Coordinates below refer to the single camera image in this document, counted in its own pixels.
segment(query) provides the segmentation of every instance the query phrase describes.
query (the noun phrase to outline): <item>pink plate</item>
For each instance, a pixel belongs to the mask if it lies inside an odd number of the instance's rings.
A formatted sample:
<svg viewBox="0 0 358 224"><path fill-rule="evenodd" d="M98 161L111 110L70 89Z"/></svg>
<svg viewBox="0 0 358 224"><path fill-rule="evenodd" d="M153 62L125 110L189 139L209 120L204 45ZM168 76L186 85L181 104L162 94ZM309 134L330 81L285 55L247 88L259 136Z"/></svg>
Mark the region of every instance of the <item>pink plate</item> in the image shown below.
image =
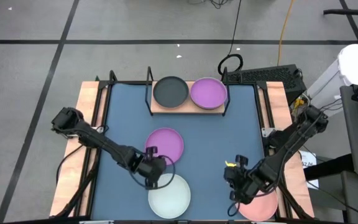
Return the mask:
<svg viewBox="0 0 358 224"><path fill-rule="evenodd" d="M164 155L172 159L173 162L179 160L183 153L184 143L180 134L171 128L160 128L153 131L146 140L146 147L156 146L155 156ZM165 158L167 165L172 164Z"/></svg>
<svg viewBox="0 0 358 224"><path fill-rule="evenodd" d="M276 191L273 191L266 196L254 198L248 205L240 204L239 212L242 216L251 221L262 222L274 215L277 210L277 205L277 194Z"/></svg>

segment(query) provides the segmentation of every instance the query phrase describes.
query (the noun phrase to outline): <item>purple plate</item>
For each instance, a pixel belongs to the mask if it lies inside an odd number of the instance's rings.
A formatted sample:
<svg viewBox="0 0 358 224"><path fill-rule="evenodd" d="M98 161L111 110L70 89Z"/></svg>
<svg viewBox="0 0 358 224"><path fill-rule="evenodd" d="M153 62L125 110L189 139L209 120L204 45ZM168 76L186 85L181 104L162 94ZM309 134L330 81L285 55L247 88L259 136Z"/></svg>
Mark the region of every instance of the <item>purple plate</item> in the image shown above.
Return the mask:
<svg viewBox="0 0 358 224"><path fill-rule="evenodd" d="M215 78L200 78L190 91L191 99L204 109L215 109L224 104L227 97L226 87Z"/></svg>
<svg viewBox="0 0 358 224"><path fill-rule="evenodd" d="M180 134L171 128L160 128L153 131L146 140L146 147L156 146L156 156L164 155L172 159L173 162L179 160L183 153L184 143ZM172 164L165 158L167 165Z"/></svg>

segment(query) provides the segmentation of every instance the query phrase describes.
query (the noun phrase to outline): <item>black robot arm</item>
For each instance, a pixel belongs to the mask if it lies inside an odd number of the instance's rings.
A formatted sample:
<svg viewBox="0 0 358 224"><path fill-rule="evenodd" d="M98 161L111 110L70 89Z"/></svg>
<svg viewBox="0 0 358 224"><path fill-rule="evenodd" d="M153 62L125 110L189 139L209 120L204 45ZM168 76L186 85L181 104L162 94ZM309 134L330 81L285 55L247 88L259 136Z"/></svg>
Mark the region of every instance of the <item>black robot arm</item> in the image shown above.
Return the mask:
<svg viewBox="0 0 358 224"><path fill-rule="evenodd" d="M52 124L52 130L56 133L65 136L76 134L78 141L84 146L100 148L110 153L119 166L145 177L145 186L148 189L158 187L157 181L167 163L162 156L153 157L157 152L156 147L148 147L144 153L132 146L118 145L93 129L84 121L82 113L74 108L63 108L53 119Z"/></svg>
<svg viewBox="0 0 358 224"><path fill-rule="evenodd" d="M283 131L273 131L264 139L264 146L276 149L272 156L260 160L253 168L246 169L248 159L237 155L234 167L226 167L224 179L233 190L230 199L244 204L251 203L257 192L269 194L276 187L282 188L280 179L284 165L304 143L317 133L322 133L328 124L327 116L314 106L309 106L298 121Z"/></svg>

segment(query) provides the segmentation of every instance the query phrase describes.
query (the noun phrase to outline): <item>wooden table edge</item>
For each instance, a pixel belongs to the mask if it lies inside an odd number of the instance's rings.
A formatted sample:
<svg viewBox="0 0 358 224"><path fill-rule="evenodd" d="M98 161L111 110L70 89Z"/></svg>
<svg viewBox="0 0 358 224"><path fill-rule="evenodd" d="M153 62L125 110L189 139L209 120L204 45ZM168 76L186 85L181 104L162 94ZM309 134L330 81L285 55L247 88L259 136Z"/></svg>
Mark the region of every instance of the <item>wooden table edge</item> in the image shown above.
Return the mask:
<svg viewBox="0 0 358 224"><path fill-rule="evenodd" d="M83 82L81 85L80 94L78 96L78 101L76 109L82 111L84 114L84 119L87 122L91 122L92 114L94 109L94 104L96 101L96 94L98 91L99 82ZM292 124L290 111L287 105L287 98L285 96L285 90L282 82L267 82L268 95L270 99L270 105L272 109L273 120L275 127L278 129L285 129L287 126ZM262 115L264 119L265 127L269 126L267 121L267 112L265 107L265 101L263 92L259 91L259 99L262 109ZM104 102L106 100L106 89L102 92L100 108L98 111L97 125L101 124L102 113ZM78 147L77 138L70 139L67 142L65 149L65 156ZM72 155L67 161L62 165L62 169L59 175L59 182L55 191L55 196L53 198L52 207L50 210L50 215L56 215L60 212L66 203L71 199L74 192L77 190L80 182L81 170L83 167L85 158L85 150L78 151L76 154ZM91 152L91 160L89 167L91 167L94 159L94 150ZM287 183L288 190L292 193L295 200L302 206L305 212L312 217L314 216L313 207L311 205L311 200L309 196L309 191L306 185L305 175L303 173L303 166L301 163L300 156L295 154L285 166L285 180ZM80 215L85 215L86 206L88 204L89 197L89 186L86 189L81 203ZM283 197L280 191L278 190L278 207L281 217L286 217L285 215L285 206L283 202Z"/></svg>

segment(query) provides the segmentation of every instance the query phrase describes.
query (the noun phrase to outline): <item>paper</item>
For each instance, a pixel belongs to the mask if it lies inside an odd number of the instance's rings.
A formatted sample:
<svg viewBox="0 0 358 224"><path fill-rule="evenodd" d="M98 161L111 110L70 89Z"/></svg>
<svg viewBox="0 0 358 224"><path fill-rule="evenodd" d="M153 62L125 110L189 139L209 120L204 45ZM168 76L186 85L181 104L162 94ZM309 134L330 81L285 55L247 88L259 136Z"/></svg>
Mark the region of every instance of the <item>paper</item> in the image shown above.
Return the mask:
<svg viewBox="0 0 358 224"><path fill-rule="evenodd" d="M302 155L302 165L303 165L303 168L306 168L306 167L309 167L309 166L314 166L317 164L317 159L315 158L315 153L310 153L310 152L305 152L305 151L301 151L301 155ZM318 180L311 180L310 181L312 184L314 184L315 186L318 187ZM310 185L309 183L308 184L308 188L311 188L311 189L316 189L316 187L313 187L312 185Z"/></svg>

